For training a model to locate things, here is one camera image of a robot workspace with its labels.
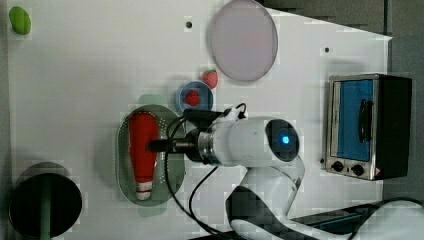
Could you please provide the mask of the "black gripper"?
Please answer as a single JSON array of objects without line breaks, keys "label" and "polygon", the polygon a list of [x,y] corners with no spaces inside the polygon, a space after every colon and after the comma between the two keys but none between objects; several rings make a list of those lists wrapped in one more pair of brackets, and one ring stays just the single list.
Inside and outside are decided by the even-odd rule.
[{"label": "black gripper", "polygon": [[191,161],[200,163],[202,158],[199,152],[198,138],[200,131],[189,131],[184,138],[169,140],[153,140],[146,145],[150,152],[169,152],[171,154],[185,154]]}]

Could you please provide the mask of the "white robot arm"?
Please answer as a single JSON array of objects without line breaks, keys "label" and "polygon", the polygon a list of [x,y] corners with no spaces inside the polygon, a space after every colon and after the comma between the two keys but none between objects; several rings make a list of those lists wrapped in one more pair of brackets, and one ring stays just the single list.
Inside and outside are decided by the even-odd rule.
[{"label": "white robot arm", "polygon": [[152,152],[184,153],[194,162],[243,166],[247,172],[226,199],[235,233],[246,240],[423,240],[423,206],[393,200],[377,208],[350,234],[332,234],[288,218],[305,168],[299,137],[285,120],[252,117],[219,120],[206,131],[154,140]]}]

